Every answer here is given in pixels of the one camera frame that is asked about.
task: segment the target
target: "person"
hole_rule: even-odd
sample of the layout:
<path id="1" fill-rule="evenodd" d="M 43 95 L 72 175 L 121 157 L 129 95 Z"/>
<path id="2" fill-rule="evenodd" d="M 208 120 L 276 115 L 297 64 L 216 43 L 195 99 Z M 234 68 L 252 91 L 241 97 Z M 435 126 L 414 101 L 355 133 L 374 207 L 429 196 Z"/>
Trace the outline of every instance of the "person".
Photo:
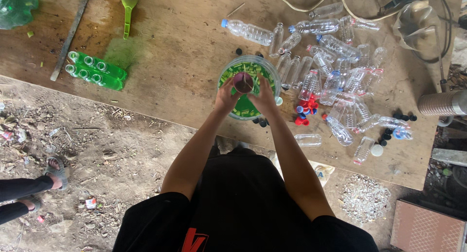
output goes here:
<path id="1" fill-rule="evenodd" d="M 32 194 L 49 189 L 65 190 L 68 180 L 63 162 L 57 157 L 46 160 L 44 175 L 36 179 L 16 178 L 0 180 L 0 201 L 14 200 L 13 203 L 0 206 L 0 225 L 33 213 L 41 207 L 41 201 Z"/>
<path id="2" fill-rule="evenodd" d="M 283 179 L 271 161 L 236 148 L 209 157 L 221 121 L 242 94 L 232 78 L 167 171 L 159 195 L 130 207 L 114 252 L 377 252 L 364 230 L 337 219 L 318 177 L 260 78 L 249 100 L 269 121 Z"/>

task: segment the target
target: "dirt floor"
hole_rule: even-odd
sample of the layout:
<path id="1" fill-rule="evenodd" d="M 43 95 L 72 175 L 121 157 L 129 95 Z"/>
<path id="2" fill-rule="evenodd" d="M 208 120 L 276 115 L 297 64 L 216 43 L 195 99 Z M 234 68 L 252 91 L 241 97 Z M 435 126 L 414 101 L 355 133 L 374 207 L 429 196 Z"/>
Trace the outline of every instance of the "dirt floor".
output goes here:
<path id="1" fill-rule="evenodd" d="M 15 132 L 13 141 L 0 140 L 0 179 L 40 176 L 54 148 L 71 174 L 65 191 L 36 195 L 43 202 L 37 213 L 0 225 L 0 252 L 110 251 L 125 210 L 158 194 L 167 169 L 196 132 L 8 78 L 0 78 L 0 90 L 6 106 L 0 123 Z M 27 139 L 18 143 L 20 129 Z M 235 144 L 223 139 L 221 152 Z M 251 148 L 267 157 L 274 155 L 271 150 Z M 360 223 L 341 208 L 344 185 L 359 184 L 349 182 L 351 175 L 336 169 L 324 187 L 332 209 L 338 218 L 372 234 L 379 248 L 389 247 L 395 201 L 416 191 L 372 181 L 387 187 L 390 197 L 380 216 Z M 91 197 L 96 198 L 95 209 L 85 207 Z M 39 215 L 43 223 L 37 220 Z"/>

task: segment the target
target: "foot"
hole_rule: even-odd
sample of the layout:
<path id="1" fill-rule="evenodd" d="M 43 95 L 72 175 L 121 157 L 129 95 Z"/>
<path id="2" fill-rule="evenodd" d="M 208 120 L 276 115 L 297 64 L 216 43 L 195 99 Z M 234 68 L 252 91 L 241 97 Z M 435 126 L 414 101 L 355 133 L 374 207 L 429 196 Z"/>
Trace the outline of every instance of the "foot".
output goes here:
<path id="1" fill-rule="evenodd" d="M 27 209 L 29 209 L 29 211 L 32 211 L 36 208 L 36 205 L 33 202 L 26 200 L 26 199 L 18 200 L 18 202 L 25 204 L 27 206 Z"/>
<path id="2" fill-rule="evenodd" d="M 49 166 L 53 167 L 54 169 L 60 170 L 60 165 L 58 165 L 58 162 L 54 159 L 51 159 L 49 161 Z M 51 173 L 46 173 L 45 175 L 50 177 L 52 181 L 54 182 L 52 189 L 57 189 L 57 188 L 62 187 L 62 180 L 58 178 L 56 175 L 51 174 Z"/>

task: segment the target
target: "plastic bag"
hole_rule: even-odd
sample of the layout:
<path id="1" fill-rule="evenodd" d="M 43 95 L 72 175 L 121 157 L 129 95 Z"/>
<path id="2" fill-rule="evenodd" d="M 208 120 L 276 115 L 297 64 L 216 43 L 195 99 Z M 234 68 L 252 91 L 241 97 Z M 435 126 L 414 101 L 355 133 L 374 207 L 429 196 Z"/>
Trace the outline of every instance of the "plastic bag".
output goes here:
<path id="1" fill-rule="evenodd" d="M 313 170 L 315 170 L 316 176 L 318 176 L 318 179 L 321 182 L 321 186 L 324 187 L 324 185 L 327 183 L 331 174 L 334 172 L 336 168 L 334 166 L 323 165 L 315 161 L 310 161 L 310 160 L 308 161 L 310 162 L 310 165 L 313 167 Z M 271 159 L 271 162 L 274 164 L 274 166 L 279 171 L 279 174 L 281 175 L 282 179 L 284 179 L 282 175 L 281 166 L 279 165 L 279 159 L 277 159 L 277 154 L 274 155 L 274 157 Z"/>
<path id="2" fill-rule="evenodd" d="M 392 28 L 405 49 L 427 51 L 436 48 L 435 27 L 440 30 L 440 18 L 428 0 L 414 1 L 400 10 Z"/>

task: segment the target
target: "wooden table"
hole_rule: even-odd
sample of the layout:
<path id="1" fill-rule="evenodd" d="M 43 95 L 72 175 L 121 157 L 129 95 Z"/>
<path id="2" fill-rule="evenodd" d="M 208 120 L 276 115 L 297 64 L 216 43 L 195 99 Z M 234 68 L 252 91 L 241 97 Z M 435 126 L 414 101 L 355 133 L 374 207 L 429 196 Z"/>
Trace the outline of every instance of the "wooden table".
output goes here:
<path id="1" fill-rule="evenodd" d="M 317 0 L 290 1 L 305 8 Z M 325 0 L 323 4 L 336 1 Z M 346 1 L 356 15 L 369 17 L 390 0 Z M 307 19 L 306 13 L 290 9 L 281 0 L 139 0 L 133 11 L 130 37 L 123 40 L 124 9 L 120 0 L 90 0 L 70 50 L 98 56 L 126 68 L 128 80 L 125 88 L 117 92 L 72 78 L 64 70 L 56 82 L 50 81 L 78 2 L 39 0 L 33 22 L 0 31 L 0 74 L 194 128 L 199 128 L 213 109 L 220 70 L 237 57 L 235 50 L 240 47 L 244 54 L 268 54 L 269 47 L 256 45 L 221 28 L 221 20 L 227 14 L 245 2 L 230 19 L 268 29 L 273 29 L 279 21 L 287 27 Z M 447 2 L 457 20 L 461 0 Z M 430 4 L 444 16 L 440 0 L 430 0 Z M 298 99 L 292 91 L 281 94 L 284 103 L 280 109 L 294 134 L 322 135 L 321 147 L 303 149 L 308 159 L 423 189 L 438 118 L 422 116 L 416 101 L 422 94 L 439 89 L 439 68 L 438 65 L 427 68 L 411 51 L 398 46 L 392 34 L 395 16 L 383 22 L 383 28 L 377 33 L 355 31 L 355 45 L 370 43 L 372 49 L 378 46 L 388 49 L 389 58 L 383 64 L 385 79 L 379 92 L 365 102 L 372 113 L 391 116 L 394 110 L 400 109 L 403 113 L 416 114 L 418 120 L 412 124 L 413 141 L 393 139 L 381 157 L 370 156 L 358 166 L 351 160 L 362 135 L 356 135 L 351 146 L 341 146 L 321 119 L 330 107 L 320 105 L 317 115 L 309 116 L 308 127 L 293 123 L 296 116 L 293 109 Z M 28 38 L 28 31 L 34 31 L 34 36 Z M 293 55 L 306 56 L 305 47 L 310 43 L 316 44 L 314 36 L 304 37 L 292 50 Z M 444 59 L 446 73 L 450 54 Z M 374 128 L 365 135 L 378 138 L 382 130 Z M 261 128 L 253 122 L 227 118 L 219 135 L 274 149 L 269 127 Z"/>

